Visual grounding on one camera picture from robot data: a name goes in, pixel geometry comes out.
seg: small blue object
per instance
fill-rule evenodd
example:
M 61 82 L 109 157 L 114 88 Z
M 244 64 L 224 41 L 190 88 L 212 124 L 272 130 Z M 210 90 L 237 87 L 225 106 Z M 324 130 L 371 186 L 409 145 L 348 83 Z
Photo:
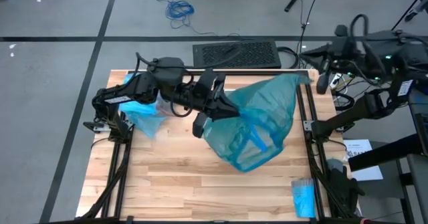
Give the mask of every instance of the small blue object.
M 217 155 L 237 170 L 251 171 L 284 149 L 293 124 L 296 87 L 307 77 L 282 74 L 230 93 L 240 117 L 212 122 L 208 119 L 204 139 Z
M 127 83 L 132 74 L 127 74 L 124 83 Z M 131 101 L 119 105 L 119 110 L 125 113 L 129 121 L 143 131 L 149 138 L 153 139 L 162 121 L 167 117 L 159 114 L 156 109 L 158 100 L 153 104 L 140 104 Z
M 315 217 L 315 192 L 312 179 L 292 181 L 294 209 L 297 217 Z

